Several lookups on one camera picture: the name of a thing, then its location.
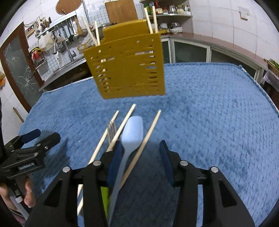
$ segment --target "brown door frame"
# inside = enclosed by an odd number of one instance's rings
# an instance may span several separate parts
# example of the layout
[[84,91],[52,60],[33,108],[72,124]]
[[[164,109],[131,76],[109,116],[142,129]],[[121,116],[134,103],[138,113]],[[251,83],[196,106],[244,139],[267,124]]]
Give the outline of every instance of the brown door frame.
[[3,43],[3,45],[0,47],[0,60],[4,69],[4,72],[6,74],[7,80],[9,81],[16,97],[18,98],[18,100],[20,101],[20,103],[22,104],[22,106],[26,109],[26,111],[29,113],[31,110],[31,106],[29,105],[29,103],[26,101],[26,99],[24,98],[24,96],[21,94],[21,91],[19,90],[18,86],[16,85],[16,82],[9,70],[9,67],[6,63],[6,59],[5,59],[5,55],[4,55],[4,50],[6,48],[6,46],[16,37],[19,36],[19,40],[20,40],[20,44],[23,50],[23,53],[25,55],[25,58],[27,60],[27,63],[31,69],[31,71],[35,72],[34,73],[34,77],[38,83],[38,85],[40,87],[43,86],[44,82],[42,81],[39,73],[37,72],[33,61],[31,59],[28,58],[29,52],[28,52],[28,42],[26,39],[26,35],[25,35],[25,30],[24,30],[24,25],[23,22],[12,32],[12,34],[6,39],[6,41]]

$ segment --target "faucet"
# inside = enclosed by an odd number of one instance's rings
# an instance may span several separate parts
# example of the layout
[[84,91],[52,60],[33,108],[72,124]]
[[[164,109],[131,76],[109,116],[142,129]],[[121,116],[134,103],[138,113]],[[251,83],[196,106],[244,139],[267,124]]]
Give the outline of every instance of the faucet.
[[64,42],[64,44],[65,44],[65,46],[66,46],[66,49],[67,49],[67,51],[68,51],[69,57],[70,57],[71,62],[72,62],[72,61],[74,60],[74,57],[76,57],[76,53],[73,51],[73,54],[71,54],[71,52],[70,52],[70,50],[69,50],[69,48],[68,48],[68,45],[67,45],[66,41],[64,40],[63,42]]
[[57,43],[57,38],[55,38],[54,43],[53,43],[53,52],[52,52],[53,55],[57,54],[56,43]]

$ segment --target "chopstick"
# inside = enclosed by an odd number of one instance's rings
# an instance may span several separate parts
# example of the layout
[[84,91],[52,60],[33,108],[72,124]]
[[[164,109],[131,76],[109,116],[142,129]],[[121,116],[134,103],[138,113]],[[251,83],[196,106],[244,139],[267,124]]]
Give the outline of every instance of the chopstick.
[[[110,120],[110,123],[112,123],[112,122],[115,121],[115,119],[116,119],[118,113],[119,113],[119,110],[115,112],[115,114],[113,115],[112,119]],[[100,148],[101,148],[103,142],[105,141],[105,138],[107,137],[107,133],[108,133],[108,129],[106,128],[106,129],[105,129],[105,132],[103,133],[103,136],[101,137],[101,139],[100,139],[100,141],[99,141],[99,143],[98,143],[98,145],[97,145],[97,147],[96,147],[96,149],[95,149],[95,151],[93,152],[93,155],[92,155],[92,157],[91,157],[91,159],[90,159],[88,165],[91,164],[91,163],[95,160],[95,158],[96,158],[96,156],[97,156],[97,154],[98,154],[98,152],[99,152],[99,150],[100,150]],[[79,197],[79,195],[80,195],[80,192],[81,192],[81,190],[82,190],[82,187],[83,187],[83,185],[78,185],[78,197]]]
[[[115,136],[113,137],[112,141],[110,142],[110,145],[107,148],[106,152],[111,151],[113,149],[116,141],[118,140],[118,138],[119,138],[119,136],[120,136],[120,134],[121,134],[125,124],[127,123],[128,119],[131,116],[132,112],[134,111],[135,107],[136,107],[136,104],[133,104],[131,106],[130,110],[128,111],[127,115],[125,116],[124,120],[122,121],[119,129],[117,130]],[[78,215],[80,214],[80,211],[81,211],[82,207],[83,207],[83,197],[81,198],[81,201],[80,201],[80,203],[78,205],[78,209],[77,209]]]
[[148,12],[147,12],[147,8],[144,8],[144,12],[145,12],[145,16],[146,16],[149,32],[150,32],[150,34],[153,34],[153,29],[151,27],[151,23],[150,23],[149,15],[148,15]]
[[155,33],[158,33],[158,24],[157,24],[155,6],[152,6],[152,12],[153,12],[153,21],[154,21],[154,25],[155,25]]
[[98,26],[97,26],[97,21],[95,21],[95,31],[96,31],[98,46],[100,46],[101,43],[100,43],[100,36],[99,36],[99,29],[98,29]]
[[83,16],[81,17],[81,19],[82,19],[82,21],[83,21],[83,23],[84,23],[84,25],[85,25],[85,27],[86,27],[86,29],[87,29],[87,31],[88,31],[88,34],[90,35],[92,41],[94,42],[94,45],[95,45],[95,46],[98,46],[97,41],[96,41],[96,39],[94,38],[94,36],[93,36],[93,34],[92,34],[92,32],[91,32],[91,30],[90,30],[90,28],[89,28],[89,24],[85,21],[85,19],[84,19]]
[[159,119],[160,114],[161,114],[161,110],[159,110],[158,113],[156,114],[156,116],[155,116],[155,118],[154,118],[154,120],[153,120],[153,122],[152,122],[152,124],[151,124],[151,126],[150,126],[150,128],[149,128],[149,130],[148,130],[148,132],[147,132],[147,134],[145,136],[145,138],[143,139],[143,141],[142,141],[142,143],[141,143],[137,153],[135,154],[135,156],[134,156],[133,160],[131,161],[129,167],[127,168],[126,172],[124,173],[124,175],[122,177],[122,180],[121,180],[121,183],[120,183],[120,189],[125,184],[128,176],[130,175],[130,173],[132,172],[133,168],[135,167],[137,161],[139,160],[139,157],[142,154],[142,151],[143,151],[145,145],[147,144],[147,142],[148,142],[148,140],[149,140],[149,138],[150,138],[150,136],[151,136],[151,134],[152,134],[152,132],[153,132],[153,130],[155,128],[155,125],[156,125],[156,123],[157,123],[157,121]]

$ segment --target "human hand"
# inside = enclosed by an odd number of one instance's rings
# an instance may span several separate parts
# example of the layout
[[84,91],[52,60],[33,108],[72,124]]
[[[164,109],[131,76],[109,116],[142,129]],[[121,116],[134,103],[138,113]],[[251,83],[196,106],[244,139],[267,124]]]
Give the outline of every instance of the human hand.
[[[26,189],[26,195],[24,197],[24,203],[29,206],[29,207],[33,207],[36,205],[36,200],[35,200],[35,196],[34,193],[32,191],[32,181],[29,178],[30,175],[27,175],[26,177],[26,181],[24,184],[24,187]],[[10,197],[9,197],[9,191],[8,191],[8,187],[5,183],[0,183],[0,195],[2,196],[5,204],[12,210],[17,211],[16,206],[13,204],[13,202],[11,201]]]

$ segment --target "metal rivet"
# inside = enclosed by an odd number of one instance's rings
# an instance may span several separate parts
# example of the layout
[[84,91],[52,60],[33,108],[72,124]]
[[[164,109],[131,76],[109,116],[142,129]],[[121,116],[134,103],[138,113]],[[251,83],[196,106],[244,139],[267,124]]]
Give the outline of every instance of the metal rivet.
[[180,165],[182,165],[182,166],[187,166],[187,165],[188,165],[188,162],[185,161],[185,160],[182,160],[182,161],[180,161]]
[[63,169],[62,169],[62,171],[63,172],[69,172],[70,171],[70,167],[69,166],[65,166]]
[[216,173],[216,172],[219,171],[219,169],[218,169],[217,167],[214,166],[214,167],[211,167],[211,171],[214,172],[214,173]]
[[93,165],[94,165],[94,166],[99,166],[99,165],[101,165],[101,164],[102,164],[102,163],[101,163],[100,160],[96,160],[96,161],[93,162]]

